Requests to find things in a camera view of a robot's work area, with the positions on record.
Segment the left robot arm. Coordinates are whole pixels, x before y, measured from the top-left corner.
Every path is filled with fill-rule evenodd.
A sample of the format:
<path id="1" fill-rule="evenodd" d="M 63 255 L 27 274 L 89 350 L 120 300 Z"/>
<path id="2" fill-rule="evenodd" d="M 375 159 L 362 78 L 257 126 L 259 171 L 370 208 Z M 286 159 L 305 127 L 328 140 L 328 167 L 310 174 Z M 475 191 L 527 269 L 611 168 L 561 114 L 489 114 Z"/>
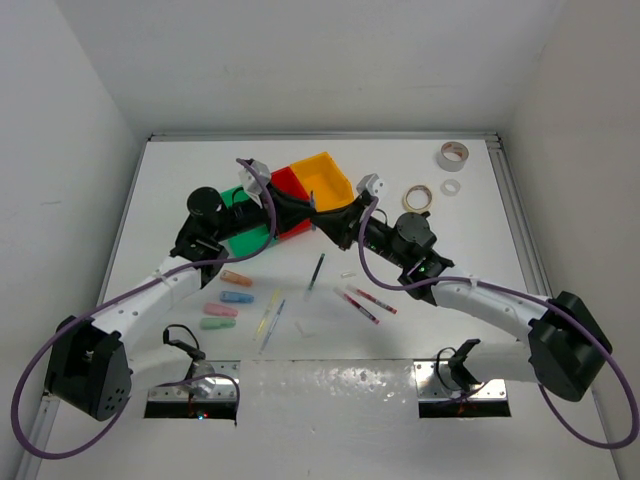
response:
<path id="1" fill-rule="evenodd" d="M 183 299 L 204 288 L 222 268 L 228 252 L 222 241 L 270 220 L 261 199 L 225 206 L 220 193 L 201 187 L 187 199 L 189 216 L 159 272 L 127 299 L 58 329 L 45 376 L 45 388 L 98 421 L 119 411 L 139 391 L 186 379 L 205 354 L 179 340 L 137 354 L 135 344 Z"/>

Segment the yellow pen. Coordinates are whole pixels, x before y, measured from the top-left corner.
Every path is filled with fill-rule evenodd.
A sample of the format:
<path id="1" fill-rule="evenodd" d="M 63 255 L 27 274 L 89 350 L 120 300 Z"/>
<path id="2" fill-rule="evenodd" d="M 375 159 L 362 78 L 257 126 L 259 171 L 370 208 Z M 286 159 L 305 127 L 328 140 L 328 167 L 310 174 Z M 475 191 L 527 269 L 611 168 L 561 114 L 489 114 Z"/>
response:
<path id="1" fill-rule="evenodd" d="M 266 325 L 266 322 L 267 322 L 267 320 L 269 318 L 269 315 L 271 314 L 273 308 L 275 307 L 275 304 L 276 304 L 280 294 L 281 294 L 281 289 L 277 288 L 274 291 L 271 299 L 269 300 L 269 303 L 267 304 L 267 306 L 266 306 L 266 308 L 265 308 L 265 310 L 263 312 L 263 315 L 262 315 L 262 317 L 261 317 L 261 319 L 260 319 L 260 321 L 258 323 L 258 326 L 257 326 L 257 328 L 256 328 L 256 330 L 254 332 L 253 337 L 252 337 L 253 341 L 257 341 L 258 338 L 260 337 L 260 335 L 262 334 L 262 332 L 264 330 L 264 327 Z"/>

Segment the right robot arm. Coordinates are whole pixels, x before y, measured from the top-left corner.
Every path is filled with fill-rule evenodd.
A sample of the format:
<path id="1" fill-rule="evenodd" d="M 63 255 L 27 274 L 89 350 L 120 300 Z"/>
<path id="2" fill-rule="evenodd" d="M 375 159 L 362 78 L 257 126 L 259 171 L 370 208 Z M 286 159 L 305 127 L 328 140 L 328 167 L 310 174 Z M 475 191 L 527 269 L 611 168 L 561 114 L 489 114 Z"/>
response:
<path id="1" fill-rule="evenodd" d="M 394 291 L 432 306 L 462 312 L 514 337 L 512 343 L 469 339 L 436 372 L 443 387 L 469 392 L 494 380 L 536 383 L 563 400 L 581 400 L 612 346 L 582 299 L 529 295 L 482 281 L 438 254 L 425 213 L 406 212 L 394 225 L 373 218 L 376 198 L 314 213 L 313 225 L 343 250 L 352 245 L 400 268 Z"/>

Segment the blue pen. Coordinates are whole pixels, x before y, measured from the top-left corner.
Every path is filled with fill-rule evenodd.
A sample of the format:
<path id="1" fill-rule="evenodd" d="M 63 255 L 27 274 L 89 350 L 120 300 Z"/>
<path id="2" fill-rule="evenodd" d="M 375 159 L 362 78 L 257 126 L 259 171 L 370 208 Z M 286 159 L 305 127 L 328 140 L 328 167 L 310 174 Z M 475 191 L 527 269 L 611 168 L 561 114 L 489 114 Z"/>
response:
<path id="1" fill-rule="evenodd" d="M 266 346 L 267 346 L 267 344 L 268 344 L 268 342 L 269 342 L 269 340 L 270 340 L 270 338 L 271 338 L 271 336 L 272 336 L 272 334 L 273 334 L 273 332 L 274 332 L 274 330 L 276 328 L 276 325 L 278 323 L 278 320 L 279 320 L 279 318 L 281 316 L 281 313 L 282 313 L 282 311 L 284 309 L 285 304 L 286 304 L 286 299 L 283 299 L 281 301 L 281 303 L 279 304 L 279 306 L 278 306 L 278 308 L 276 310 L 276 313 L 274 314 L 274 316 L 273 316 L 273 318 L 271 320 L 271 323 L 270 323 L 270 325 L 268 327 L 268 330 L 267 330 L 266 334 L 264 335 L 264 338 L 263 338 L 262 343 L 261 343 L 260 348 L 259 348 L 259 355 L 262 355 L 264 350 L 266 349 Z"/>

